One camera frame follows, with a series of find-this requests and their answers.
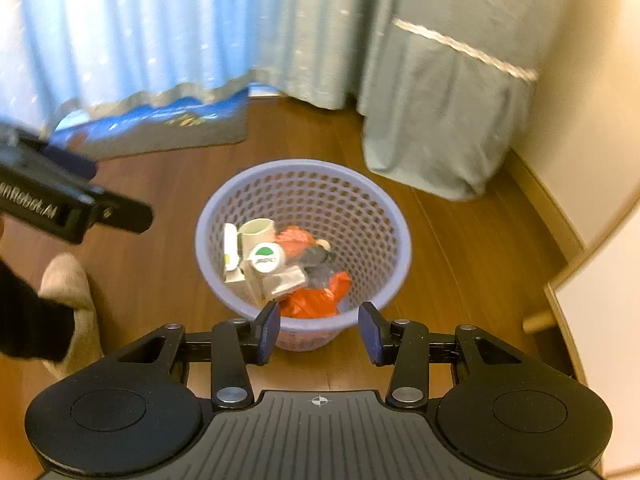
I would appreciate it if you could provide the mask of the orange plastic bag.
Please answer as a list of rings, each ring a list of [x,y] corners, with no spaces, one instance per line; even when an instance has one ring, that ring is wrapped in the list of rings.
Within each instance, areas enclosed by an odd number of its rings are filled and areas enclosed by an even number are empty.
[[[352,279],[346,271],[333,274],[322,289],[301,288],[280,301],[280,313],[285,318],[313,320],[338,315],[338,304],[349,293]]]

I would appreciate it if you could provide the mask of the clear crushed plastic bottle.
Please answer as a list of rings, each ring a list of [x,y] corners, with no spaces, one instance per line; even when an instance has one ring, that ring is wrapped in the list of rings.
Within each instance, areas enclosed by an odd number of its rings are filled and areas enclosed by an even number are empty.
[[[278,299],[304,287],[308,280],[297,264],[288,264],[288,256],[276,242],[276,222],[257,218],[239,229],[243,272],[250,298],[261,308],[268,300]]]

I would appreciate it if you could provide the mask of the lavender plastic basket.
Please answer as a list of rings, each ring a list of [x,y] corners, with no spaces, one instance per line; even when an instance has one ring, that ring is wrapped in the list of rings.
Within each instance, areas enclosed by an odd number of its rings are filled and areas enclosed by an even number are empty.
[[[281,308],[277,345],[319,349],[383,309],[411,263],[408,224],[382,188],[357,171],[281,159],[242,171],[214,193],[195,231],[198,266],[215,296],[254,320]]]

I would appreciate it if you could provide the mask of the white medicine tablet box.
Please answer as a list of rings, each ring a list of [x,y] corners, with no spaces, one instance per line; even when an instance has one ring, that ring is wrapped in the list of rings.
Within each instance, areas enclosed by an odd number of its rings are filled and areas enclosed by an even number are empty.
[[[235,296],[247,300],[248,288],[241,269],[238,229],[232,223],[224,225],[224,284]]]

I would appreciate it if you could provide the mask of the orange foam fruit net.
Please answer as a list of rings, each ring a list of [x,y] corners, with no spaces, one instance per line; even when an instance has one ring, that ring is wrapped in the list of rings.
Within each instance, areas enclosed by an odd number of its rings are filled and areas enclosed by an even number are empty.
[[[288,260],[299,257],[316,244],[312,234],[298,226],[288,226],[276,235],[274,241],[283,249]]]

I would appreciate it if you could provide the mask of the beige sock foot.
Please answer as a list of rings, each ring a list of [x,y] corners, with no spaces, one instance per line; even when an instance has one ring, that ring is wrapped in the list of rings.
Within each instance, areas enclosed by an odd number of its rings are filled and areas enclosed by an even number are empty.
[[[56,314],[49,325],[52,352],[43,364],[57,380],[104,357],[87,274],[72,254],[51,260],[41,279],[39,297]]]

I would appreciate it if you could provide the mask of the blue grey floor mat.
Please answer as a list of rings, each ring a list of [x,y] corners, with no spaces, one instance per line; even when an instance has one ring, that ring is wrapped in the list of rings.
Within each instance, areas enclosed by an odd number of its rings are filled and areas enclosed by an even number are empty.
[[[247,138],[248,104],[250,92],[243,89],[213,104],[182,98],[92,122],[70,114],[54,130],[51,142],[95,160],[235,144]]]

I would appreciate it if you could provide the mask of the light blue curtain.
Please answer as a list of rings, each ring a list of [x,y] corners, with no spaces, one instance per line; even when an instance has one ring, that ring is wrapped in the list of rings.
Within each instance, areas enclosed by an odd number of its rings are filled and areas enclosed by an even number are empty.
[[[337,110],[370,86],[393,0],[1,0],[1,110],[52,130],[259,82]]]

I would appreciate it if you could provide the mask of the white wooden furniture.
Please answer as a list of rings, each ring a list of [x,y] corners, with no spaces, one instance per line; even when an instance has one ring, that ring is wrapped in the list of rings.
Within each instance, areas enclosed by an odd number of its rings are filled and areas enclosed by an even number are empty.
[[[547,310],[526,334],[559,327],[577,379],[613,416],[602,460],[608,479],[639,477],[639,202],[544,288]]]

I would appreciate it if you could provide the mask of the grey-green bed skirt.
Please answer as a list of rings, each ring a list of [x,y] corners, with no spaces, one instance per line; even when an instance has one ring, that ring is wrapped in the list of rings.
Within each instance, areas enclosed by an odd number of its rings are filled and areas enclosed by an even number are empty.
[[[532,105],[565,0],[384,0],[359,101],[367,167],[447,200],[485,191]]]

